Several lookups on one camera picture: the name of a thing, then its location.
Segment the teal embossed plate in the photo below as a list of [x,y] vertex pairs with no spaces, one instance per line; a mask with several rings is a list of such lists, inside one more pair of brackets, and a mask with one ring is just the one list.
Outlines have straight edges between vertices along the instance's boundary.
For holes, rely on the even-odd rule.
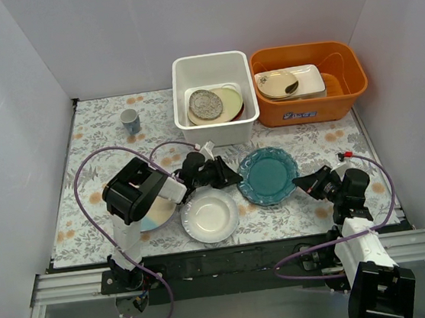
[[282,203],[296,190],[298,164],[283,149],[266,147],[247,155],[238,168],[243,180],[238,190],[251,204],[263,207]]

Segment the red lacquer plate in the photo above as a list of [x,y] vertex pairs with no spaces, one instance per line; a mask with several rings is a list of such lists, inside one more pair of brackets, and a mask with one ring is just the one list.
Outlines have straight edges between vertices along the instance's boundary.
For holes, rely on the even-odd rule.
[[236,121],[236,120],[238,120],[238,119],[240,119],[240,117],[241,117],[241,115],[243,114],[243,112],[244,112],[244,107],[245,107],[245,105],[244,104],[242,104],[242,107],[240,108],[240,111],[237,113],[237,115],[232,119],[232,120],[230,120],[230,121]]

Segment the grey speckled small plate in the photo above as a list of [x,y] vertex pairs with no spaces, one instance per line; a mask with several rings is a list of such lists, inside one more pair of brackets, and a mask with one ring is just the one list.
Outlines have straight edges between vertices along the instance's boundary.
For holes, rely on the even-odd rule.
[[224,105],[210,90],[195,90],[189,97],[189,110],[202,120],[215,120],[222,115]]

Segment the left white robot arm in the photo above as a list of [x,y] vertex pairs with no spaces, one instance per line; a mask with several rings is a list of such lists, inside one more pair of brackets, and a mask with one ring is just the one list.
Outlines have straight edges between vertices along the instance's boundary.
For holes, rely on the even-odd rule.
[[133,158],[110,180],[102,193],[111,215],[114,253],[107,260],[113,279],[128,291],[143,283],[143,271],[135,265],[142,261],[140,235],[143,220],[156,201],[173,207],[185,203],[196,189],[209,186],[222,189],[240,183],[242,176],[209,149],[189,153],[182,167],[168,175],[152,167],[151,162]]

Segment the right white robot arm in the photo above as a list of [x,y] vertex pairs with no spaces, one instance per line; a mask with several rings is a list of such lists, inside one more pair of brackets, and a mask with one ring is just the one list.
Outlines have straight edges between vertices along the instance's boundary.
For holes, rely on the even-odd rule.
[[373,217],[365,206],[369,175],[357,168],[339,175],[325,165],[292,181],[313,199],[333,203],[334,240],[324,254],[346,273],[351,287],[349,318],[414,318],[415,275],[388,255],[373,230]]

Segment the white plastic bin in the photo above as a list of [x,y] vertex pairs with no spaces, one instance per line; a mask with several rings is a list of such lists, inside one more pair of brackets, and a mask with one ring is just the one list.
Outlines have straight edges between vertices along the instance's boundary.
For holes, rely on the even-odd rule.
[[[222,86],[235,89],[243,97],[245,107],[240,119],[223,124],[194,125],[188,119],[189,96],[195,90]],[[172,93],[175,125],[187,142],[202,144],[210,140],[216,146],[226,146],[251,139],[260,109],[245,53],[234,50],[175,60],[172,64]]]

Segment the orange plastic bin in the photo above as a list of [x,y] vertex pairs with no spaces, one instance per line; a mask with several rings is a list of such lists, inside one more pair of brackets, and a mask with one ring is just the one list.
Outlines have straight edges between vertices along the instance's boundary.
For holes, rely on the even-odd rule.
[[250,68],[259,121],[271,128],[339,120],[369,84],[353,50],[336,41],[259,50]]

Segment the floral table mat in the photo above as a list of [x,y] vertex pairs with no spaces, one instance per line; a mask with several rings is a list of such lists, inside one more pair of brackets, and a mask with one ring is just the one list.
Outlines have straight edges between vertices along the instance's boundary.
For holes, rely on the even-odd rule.
[[[126,109],[140,116],[140,132],[129,135],[120,120]],[[269,129],[254,124],[246,143],[215,150],[231,167],[244,156],[267,146],[289,152],[302,174],[332,165],[342,151],[367,153],[365,137],[355,118]],[[170,90],[77,104],[67,169],[60,202],[53,267],[70,268],[102,263],[112,253],[107,235],[112,225],[101,199],[107,181],[135,153],[152,156],[163,169],[180,167],[189,147],[175,126]],[[332,223],[332,207],[299,193],[270,208],[251,204],[236,187],[229,189],[238,205],[240,223],[225,246],[323,232]]]

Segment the white scalloped plate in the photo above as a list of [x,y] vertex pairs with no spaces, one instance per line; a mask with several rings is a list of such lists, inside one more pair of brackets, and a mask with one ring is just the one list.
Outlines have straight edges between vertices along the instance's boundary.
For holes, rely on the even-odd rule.
[[236,201],[216,188],[197,191],[182,208],[180,215],[186,233],[194,240],[207,244],[223,242],[240,223]]

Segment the beige and blue plate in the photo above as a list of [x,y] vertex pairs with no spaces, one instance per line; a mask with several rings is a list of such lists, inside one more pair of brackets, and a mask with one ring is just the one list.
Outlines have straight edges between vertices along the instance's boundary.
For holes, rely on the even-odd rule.
[[141,232],[149,232],[166,224],[175,213],[176,204],[164,198],[157,198],[141,220]]

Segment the grey ceramic cup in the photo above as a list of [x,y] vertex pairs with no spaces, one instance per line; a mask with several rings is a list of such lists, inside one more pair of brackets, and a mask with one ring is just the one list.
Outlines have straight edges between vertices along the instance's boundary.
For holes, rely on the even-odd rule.
[[140,132],[140,116],[134,109],[126,109],[119,116],[121,123],[129,135],[136,135]]

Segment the white rectangular dish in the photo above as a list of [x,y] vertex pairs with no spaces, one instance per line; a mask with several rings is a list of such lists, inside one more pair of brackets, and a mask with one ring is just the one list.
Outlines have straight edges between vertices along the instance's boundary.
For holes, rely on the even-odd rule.
[[327,86],[315,65],[301,65],[288,67],[284,70],[293,73],[299,80],[298,90],[290,97],[283,99],[271,99],[271,101],[297,101],[311,98],[323,98],[327,95]]

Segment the cream plate with flower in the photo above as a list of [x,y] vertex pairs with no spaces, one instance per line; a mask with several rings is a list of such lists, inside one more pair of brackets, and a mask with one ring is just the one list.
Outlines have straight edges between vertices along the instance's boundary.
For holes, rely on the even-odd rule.
[[267,98],[288,98],[298,90],[299,80],[284,69],[256,73],[254,76],[259,93]]

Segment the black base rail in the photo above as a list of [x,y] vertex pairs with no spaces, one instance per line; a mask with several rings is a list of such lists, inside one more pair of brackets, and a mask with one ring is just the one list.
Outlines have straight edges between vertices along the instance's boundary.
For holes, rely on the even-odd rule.
[[[175,300],[187,300],[200,297],[213,297],[238,294],[247,291],[260,291],[292,286],[319,285],[316,281],[291,281],[275,276],[273,266],[285,257],[303,252],[319,243],[325,243],[329,234],[317,234],[290,239],[265,241],[229,246],[216,249],[204,249],[190,252],[177,252],[171,255],[150,256],[143,260],[144,267],[162,274],[173,290]],[[312,251],[294,258],[279,269],[283,275],[327,275],[340,273],[343,268],[334,254],[334,246]],[[149,291],[152,305],[169,302],[169,296],[163,284],[152,275],[134,269],[131,276],[116,278],[109,268],[101,275],[101,293],[103,295]]]

